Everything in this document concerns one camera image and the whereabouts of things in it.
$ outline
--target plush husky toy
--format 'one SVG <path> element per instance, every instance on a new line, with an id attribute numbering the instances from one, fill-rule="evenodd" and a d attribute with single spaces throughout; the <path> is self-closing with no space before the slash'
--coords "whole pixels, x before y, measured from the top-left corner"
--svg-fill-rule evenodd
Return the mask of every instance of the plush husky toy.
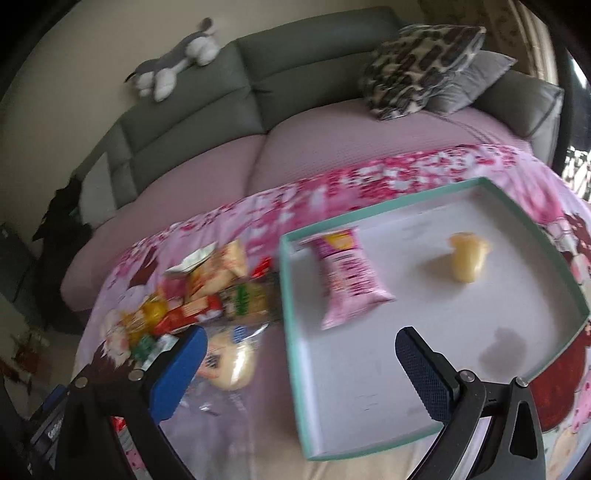
<path id="1" fill-rule="evenodd" d="M 192 63 L 203 67 L 217 57 L 220 47 L 212 37 L 213 21 L 207 17 L 201 21 L 199 30 L 184 37 L 168 53 L 159 59 L 146 60 L 138 65 L 125 81 L 133 79 L 140 97 L 154 92 L 154 100 L 161 102 L 168 97 L 177 84 L 177 73 Z"/>

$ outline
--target tray rim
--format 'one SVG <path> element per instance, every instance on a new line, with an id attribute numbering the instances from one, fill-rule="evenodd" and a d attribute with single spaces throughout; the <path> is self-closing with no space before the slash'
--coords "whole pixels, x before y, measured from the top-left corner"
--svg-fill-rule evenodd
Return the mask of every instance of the tray rim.
<path id="1" fill-rule="evenodd" d="M 535 223 L 529 215 L 517 204 L 512 198 L 510 198 L 501 188 L 499 188 L 493 181 L 486 177 L 477 177 L 474 179 L 463 180 L 457 183 L 452 183 L 437 187 L 435 189 L 425 190 L 418 193 L 410 193 L 402 195 L 392 200 L 386 200 L 385 202 L 377 203 L 368 207 L 364 207 L 352 212 L 347 212 L 342 215 L 332 217 L 321 222 L 316 222 L 311 225 L 307 225 L 297 230 L 284 233 L 280 238 L 280 280 L 281 280 L 281 299 L 283 306 L 283 324 L 285 329 L 285 345 L 287 347 L 288 357 L 288 370 L 290 375 L 290 384 L 294 397 L 294 409 L 295 419 L 298 429 L 298 435 L 304 455 L 307 460 L 313 461 L 327 461 L 327 460 L 342 460 L 348 458 L 357 458 L 364 455 L 370 455 L 371 453 L 382 452 L 390 450 L 392 448 L 406 445 L 407 443 L 415 442 L 423 439 L 427 436 L 436 434 L 442 428 L 441 425 L 435 424 L 433 427 L 417 430 L 413 434 L 406 435 L 394 442 L 379 443 L 377 445 L 370 445 L 367 448 L 356 450 L 355 452 L 341 453 L 337 455 L 313 455 L 311 448 L 310 435 L 308 431 L 308 425 L 304 421 L 306 418 L 305 402 L 302 394 L 302 372 L 300 368 L 299 353 L 295 345 L 295 339 L 297 334 L 295 332 L 295 315 L 292 297 L 292 286 L 291 286 L 291 269 L 289 259 L 288 246 L 290 242 L 305 238 L 310 235 L 315 235 L 324 231 L 329 231 L 338 228 L 347 223 L 356 222 L 371 216 L 379 215 L 381 213 L 397 210 L 399 208 L 413 205 L 415 203 L 425 202 L 440 196 L 461 192 L 462 190 L 468 190 L 475 187 L 481 187 L 488 190 L 490 193 L 495 195 L 508 210 L 513 213 L 517 219 L 527 228 L 527 230 L 533 235 L 534 239 L 544 249 L 544 252 L 549 257 L 564 281 L 569 293 L 572 295 L 574 303 L 579 310 L 581 315 L 581 325 L 574 335 L 571 336 L 570 340 L 548 361 L 544 367 L 539 371 L 531 374 L 526 380 L 531 382 L 535 377 L 540 375 L 546 368 L 548 368 L 554 361 L 562 355 L 562 353 L 570 346 L 572 341 L 585 327 L 589 318 L 590 309 L 583 292 L 581 291 L 579 284 L 574 279 L 568 263 L 562 255 L 556 250 L 554 245 L 550 242 L 548 236 L 542 231 L 542 229 Z"/>

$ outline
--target snack package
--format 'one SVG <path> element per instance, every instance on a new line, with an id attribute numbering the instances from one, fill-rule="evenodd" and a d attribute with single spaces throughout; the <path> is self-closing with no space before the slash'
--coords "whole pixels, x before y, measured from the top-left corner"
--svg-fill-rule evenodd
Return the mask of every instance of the snack package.
<path id="1" fill-rule="evenodd" d="M 143 363 L 148 359 L 150 352 L 154 349 L 156 341 L 151 335 L 145 333 L 141 339 L 135 344 L 131 350 L 131 356 L 139 362 Z"/>
<path id="2" fill-rule="evenodd" d="M 224 314 L 237 325 L 267 322 L 271 305 L 270 287 L 266 282 L 249 280 L 220 292 Z"/>
<path id="3" fill-rule="evenodd" d="M 251 278 L 264 278 L 271 273 L 273 268 L 273 259 L 271 257 L 263 257 L 259 264 L 252 270 Z"/>
<path id="4" fill-rule="evenodd" d="M 262 325 L 252 333 L 245 326 L 208 329 L 207 354 L 197 375 L 221 390 L 246 387 L 256 368 L 258 336 L 266 328 Z"/>
<path id="5" fill-rule="evenodd" d="M 168 333 L 162 335 L 162 337 L 160 337 L 158 341 L 156 341 L 156 344 L 152 348 L 146 360 L 143 361 L 140 368 L 146 371 L 148 368 L 150 368 L 150 365 L 154 363 L 154 360 L 156 360 L 158 355 L 160 355 L 163 352 L 168 352 L 169 350 L 172 350 L 172 348 L 177 342 L 178 338 L 176 338 L 174 335 L 169 335 Z"/>
<path id="6" fill-rule="evenodd" d="M 181 277 L 184 278 L 185 275 L 191 272 L 194 268 L 198 265 L 201 265 L 205 262 L 209 257 L 212 256 L 213 252 L 216 249 L 216 242 L 209 244 L 206 247 L 199 248 L 195 250 L 193 253 L 187 255 L 183 258 L 183 261 L 178 265 L 170 267 L 167 269 L 164 274 L 169 275 L 170 277 L 176 278 Z"/>
<path id="7" fill-rule="evenodd" d="M 144 335 L 153 332 L 167 312 L 167 302 L 156 295 L 150 295 L 137 312 L 122 318 L 121 323 L 125 327 L 132 350 Z"/>
<path id="8" fill-rule="evenodd" d="M 138 449 L 135 446 L 133 439 L 125 423 L 125 419 L 122 417 L 111 417 L 111 422 L 115 431 L 117 432 L 117 438 L 121 444 L 121 448 L 125 452 L 125 457 L 129 462 L 131 471 L 134 473 L 138 480 L 151 480 L 152 477 L 144 465 L 142 457 L 140 457 Z"/>
<path id="9" fill-rule="evenodd" d="M 322 320 L 323 330 L 395 299 L 379 281 L 354 229 L 315 235 L 301 243 L 314 248 L 326 276 L 329 307 Z"/>
<path id="10" fill-rule="evenodd" d="M 187 301 L 213 295 L 248 275 L 246 253 L 239 240 L 215 251 L 187 277 Z"/>
<path id="11" fill-rule="evenodd" d="M 218 295 L 201 297 L 170 310 L 156 325 L 153 333 L 156 336 L 165 333 L 179 333 L 189 325 L 218 318 L 222 313 L 222 301 Z"/>

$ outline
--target red snack box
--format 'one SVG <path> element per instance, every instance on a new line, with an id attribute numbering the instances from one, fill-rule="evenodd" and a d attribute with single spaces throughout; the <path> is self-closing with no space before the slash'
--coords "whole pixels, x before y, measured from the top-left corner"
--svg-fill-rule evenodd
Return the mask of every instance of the red snack box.
<path id="1" fill-rule="evenodd" d="M 165 333 L 175 333 L 193 323 L 203 323 L 218 318 L 222 313 L 222 301 L 218 295 L 201 297 L 200 299 L 193 300 L 185 305 L 170 310 L 164 316 L 162 321 L 156 325 L 153 333 L 156 336 Z"/>

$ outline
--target beige wall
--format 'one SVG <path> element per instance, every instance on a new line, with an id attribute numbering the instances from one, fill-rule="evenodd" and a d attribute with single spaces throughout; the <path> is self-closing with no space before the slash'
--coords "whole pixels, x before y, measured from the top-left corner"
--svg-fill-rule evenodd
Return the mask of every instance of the beige wall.
<path id="1" fill-rule="evenodd" d="M 300 18 L 372 5 L 422 20 L 417 0 L 82 0 L 38 43 L 2 102 L 0 214 L 29 242 L 54 190 L 134 104 L 124 78 L 203 17 L 214 19 L 225 44 Z"/>

